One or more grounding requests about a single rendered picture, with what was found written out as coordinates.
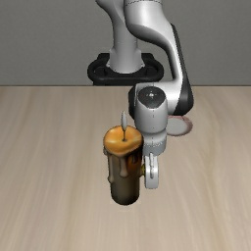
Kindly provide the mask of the grey plate with brown rim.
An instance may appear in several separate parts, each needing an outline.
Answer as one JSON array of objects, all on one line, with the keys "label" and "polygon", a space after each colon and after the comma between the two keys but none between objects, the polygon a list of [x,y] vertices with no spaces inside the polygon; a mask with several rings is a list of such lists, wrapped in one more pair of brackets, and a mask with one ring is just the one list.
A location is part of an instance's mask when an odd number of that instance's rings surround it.
[{"label": "grey plate with brown rim", "polygon": [[167,134],[170,136],[184,136],[191,132],[192,121],[185,116],[168,116]]}]

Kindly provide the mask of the brown candle with orange top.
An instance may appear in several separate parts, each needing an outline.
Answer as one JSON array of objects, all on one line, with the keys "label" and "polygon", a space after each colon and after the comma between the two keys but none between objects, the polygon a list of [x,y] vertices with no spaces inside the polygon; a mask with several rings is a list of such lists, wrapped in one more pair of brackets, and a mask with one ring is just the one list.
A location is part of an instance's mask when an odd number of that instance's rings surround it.
[{"label": "brown candle with orange top", "polygon": [[113,200],[120,205],[133,204],[139,197],[143,137],[127,124],[122,112],[121,124],[110,128],[103,138],[108,159],[108,181]]}]

